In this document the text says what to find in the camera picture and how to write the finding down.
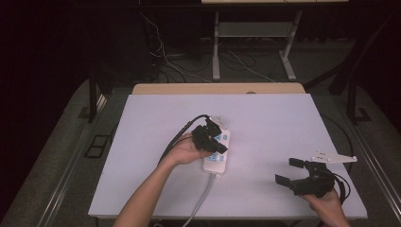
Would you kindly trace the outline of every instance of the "dark background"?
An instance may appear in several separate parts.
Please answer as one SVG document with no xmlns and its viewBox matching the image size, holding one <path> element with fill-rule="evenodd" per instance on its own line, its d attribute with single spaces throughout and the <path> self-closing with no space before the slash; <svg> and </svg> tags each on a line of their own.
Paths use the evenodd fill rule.
<svg viewBox="0 0 401 227">
<path fill-rule="evenodd" d="M 351 1 L 360 2 L 380 4 L 378 7 L 306 9 L 298 29 L 298 41 L 345 38 L 366 42 L 399 7 L 398 1 Z M 70 1 L 8 0 L 0 4 L 0 218 L 3 218 L 68 100 L 90 72 L 95 72 L 105 94 L 115 84 L 132 86 L 152 80 L 155 68 L 151 66 L 154 62 L 148 47 L 155 45 L 155 34 L 138 12 L 132 10 L 76 10 L 75 3 Z M 280 20 L 293 9 L 274 12 L 269 18 L 260 12 L 251 13 L 253 18 L 248 15 L 233 18 L 229 12 L 222 17 Z M 213 34 L 213 17 L 210 11 L 150 14 L 166 45 L 192 54 L 200 51 L 199 37 Z M 397 22 L 400 21 L 398 11 L 357 70 L 360 84 L 399 130 L 401 40 Z M 360 49 L 353 51 L 353 56 L 357 56 Z"/>
</svg>

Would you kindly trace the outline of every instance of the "white tabletop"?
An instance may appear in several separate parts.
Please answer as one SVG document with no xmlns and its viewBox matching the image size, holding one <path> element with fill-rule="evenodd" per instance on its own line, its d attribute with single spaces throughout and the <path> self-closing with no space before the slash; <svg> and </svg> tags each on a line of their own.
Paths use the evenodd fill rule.
<svg viewBox="0 0 401 227">
<path fill-rule="evenodd" d="M 336 152 L 310 95 L 132 95 L 128 98 L 103 168 L 89 215 L 115 218 L 156 167 L 170 140 L 200 114 L 219 115 L 231 131 L 226 172 L 216 179 L 196 218 L 285 219 L 316 214 L 274 174 L 298 180 L 307 171 L 288 158 L 309 160 L 315 150 Z M 198 120 L 189 130 L 204 125 Z M 155 218 L 187 218 L 209 175 L 202 160 L 178 166 L 156 206 Z M 342 164 L 328 168 L 351 185 L 343 208 L 348 218 L 366 209 Z"/>
</svg>

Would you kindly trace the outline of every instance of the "floor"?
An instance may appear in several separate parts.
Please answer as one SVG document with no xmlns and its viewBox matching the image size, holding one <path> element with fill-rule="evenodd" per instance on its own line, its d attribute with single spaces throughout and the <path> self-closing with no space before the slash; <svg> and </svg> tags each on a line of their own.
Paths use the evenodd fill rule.
<svg viewBox="0 0 401 227">
<path fill-rule="evenodd" d="M 202 43 L 205 46 L 202 55 L 196 58 L 187 58 L 177 50 L 167 50 L 169 61 L 161 67 L 161 74 L 154 82 L 212 81 L 211 43 L 208 39 Z M 345 59 L 353 44 L 346 40 L 295 42 L 289 59 L 296 82 L 305 84 L 335 67 Z M 283 40 L 223 40 L 219 45 L 220 82 L 287 82 L 278 57 L 278 50 L 283 46 Z M 369 218 L 351 220 L 351 224 L 401 226 L 399 211 L 398 214 L 393 211 L 400 204 L 400 134 L 362 89 L 357 92 L 357 106 L 363 108 L 372 121 L 360 122 L 357 126 L 350 123 L 344 114 L 346 93 L 331 96 L 327 91 L 330 82 L 331 79 L 327 79 L 308 92 L 312 94 L 338 153 L 351 155 L 353 152 L 358 157 L 350 176 Z M 88 83 L 77 89 L 1 226 L 113 225 L 112 220 L 95 219 L 87 212 L 130 92 L 129 87 L 115 86 L 110 96 L 100 96 L 97 103 L 99 113 L 93 123 L 88 123 L 85 118 L 89 106 Z M 103 155 L 99 159 L 85 158 L 84 153 L 97 135 L 105 135 L 108 139 L 104 141 L 106 137 L 101 137 L 102 141 L 95 141 L 95 144 L 105 142 Z M 373 166 L 372 160 L 377 160 L 380 167 Z M 316 226 L 318 223 L 317 219 L 287 220 L 284 223 L 254 221 L 236 222 L 235 226 Z M 232 222 L 210 221 L 194 221 L 192 225 L 234 226 Z"/>
</svg>

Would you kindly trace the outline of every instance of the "power strip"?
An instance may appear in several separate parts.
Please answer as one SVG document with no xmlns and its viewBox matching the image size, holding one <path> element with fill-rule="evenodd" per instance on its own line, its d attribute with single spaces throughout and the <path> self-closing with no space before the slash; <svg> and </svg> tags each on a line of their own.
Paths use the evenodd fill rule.
<svg viewBox="0 0 401 227">
<path fill-rule="evenodd" d="M 231 133 L 229 131 L 221 130 L 221 134 L 216 136 L 215 139 L 226 148 L 229 148 L 230 136 Z M 218 175 L 224 173 L 227 164 L 227 153 L 228 149 L 222 154 L 216 151 L 211 156 L 204 158 L 203 170 L 205 172 L 216 173 Z"/>
</svg>

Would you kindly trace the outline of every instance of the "white wire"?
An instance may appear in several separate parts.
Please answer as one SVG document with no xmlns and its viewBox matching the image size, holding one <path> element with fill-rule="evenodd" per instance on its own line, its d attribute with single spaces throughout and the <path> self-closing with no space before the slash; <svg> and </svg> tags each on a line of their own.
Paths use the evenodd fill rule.
<svg viewBox="0 0 401 227">
<path fill-rule="evenodd" d="M 203 78 L 202 78 L 201 76 L 199 76 L 199 75 L 190 74 L 190 73 L 185 73 L 185 72 L 181 71 L 179 68 L 177 68 L 177 67 L 176 67 L 174 64 L 172 64 L 170 61 L 168 61 L 168 58 L 167 58 L 166 53 L 165 53 L 165 45 L 164 45 L 164 44 L 162 44 L 162 53 L 163 53 L 163 56 L 165 57 L 166 62 L 167 62 L 171 67 L 173 67 L 175 70 L 177 70 L 178 72 L 180 72 L 181 74 L 185 74 L 185 75 L 188 75 L 188 76 L 191 76 L 191 77 L 199 78 L 200 80 L 202 80 L 202 81 L 204 81 L 204 82 L 212 82 L 212 81 L 210 81 L 210 80 L 203 79 Z"/>
<path fill-rule="evenodd" d="M 201 204 L 203 203 L 204 199 L 206 198 L 207 194 L 210 191 L 210 188 L 212 187 L 212 182 L 215 179 L 216 174 L 211 173 L 210 174 L 210 178 L 209 178 L 209 183 L 207 184 L 206 189 L 203 192 L 203 195 L 200 197 L 200 200 L 198 201 L 198 204 L 195 206 L 194 211 L 192 212 L 191 217 L 188 219 L 188 221 L 183 225 L 183 227 L 185 227 L 186 225 L 188 225 L 189 222 L 191 222 L 192 218 L 195 216 L 195 214 L 197 214 L 198 209 L 201 207 Z"/>
<path fill-rule="evenodd" d="M 270 80 L 271 82 L 275 83 L 274 80 L 272 80 L 272 79 L 270 79 L 270 78 L 268 78 L 268 77 L 266 77 L 266 76 L 264 76 L 264 75 L 261 75 L 261 74 L 259 74 L 259 73 L 256 73 L 256 72 L 254 72 L 252 69 L 250 69 L 239 57 L 236 56 L 235 53 L 231 52 L 230 50 L 229 50 L 228 52 L 229 52 L 230 54 L 234 55 L 234 57 L 236 57 L 236 58 L 239 60 L 239 62 L 241 62 L 241 64 L 242 64 L 246 69 L 248 69 L 250 72 L 256 74 L 257 76 L 260 76 L 260 77 L 262 77 L 262 78 L 268 79 L 268 80 Z"/>
<path fill-rule="evenodd" d="M 159 38 L 159 41 L 160 41 L 160 47 L 159 47 L 159 49 L 157 49 L 157 51 L 159 51 L 160 49 L 162 49 L 163 57 L 165 57 L 166 62 L 167 62 L 171 67 L 173 67 L 175 70 L 177 70 L 177 71 L 178 71 L 179 73 L 181 73 L 181 74 L 188 75 L 188 76 L 195 77 L 195 78 L 199 78 L 199 79 L 202 80 L 203 82 L 212 82 L 212 81 L 210 81 L 210 80 L 207 80 L 207 79 L 202 78 L 202 77 L 199 76 L 199 75 L 190 74 L 190 73 L 185 73 L 185 72 L 181 71 L 179 68 L 177 68 L 177 67 L 176 67 L 174 64 L 172 64 L 170 61 L 168 61 L 168 58 L 167 58 L 166 52 L 165 52 L 165 44 L 163 43 L 162 39 L 160 38 L 159 27 L 157 27 L 155 24 L 153 24 L 153 23 L 150 21 L 150 19 L 148 19 L 144 14 L 142 14 L 142 12 L 140 12 L 140 14 L 141 14 L 141 16 L 142 16 L 145 20 L 147 20 L 147 22 L 149 22 L 151 25 L 153 25 L 154 27 L 156 27 L 157 37 Z"/>
</svg>

